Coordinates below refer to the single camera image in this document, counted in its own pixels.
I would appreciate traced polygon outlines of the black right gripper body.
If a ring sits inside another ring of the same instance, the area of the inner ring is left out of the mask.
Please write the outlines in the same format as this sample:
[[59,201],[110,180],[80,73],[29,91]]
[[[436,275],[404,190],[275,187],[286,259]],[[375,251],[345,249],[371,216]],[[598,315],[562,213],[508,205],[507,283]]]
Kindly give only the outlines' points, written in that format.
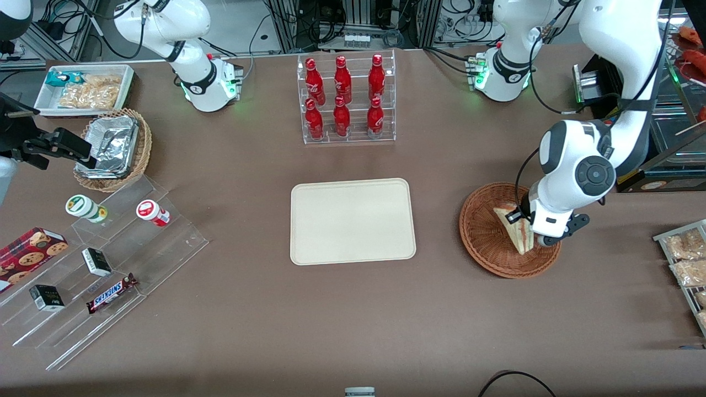
[[46,169],[50,161],[42,155],[51,152],[46,131],[38,128],[34,116],[40,112],[32,106],[1,95],[1,151],[2,156],[25,162],[38,169]]

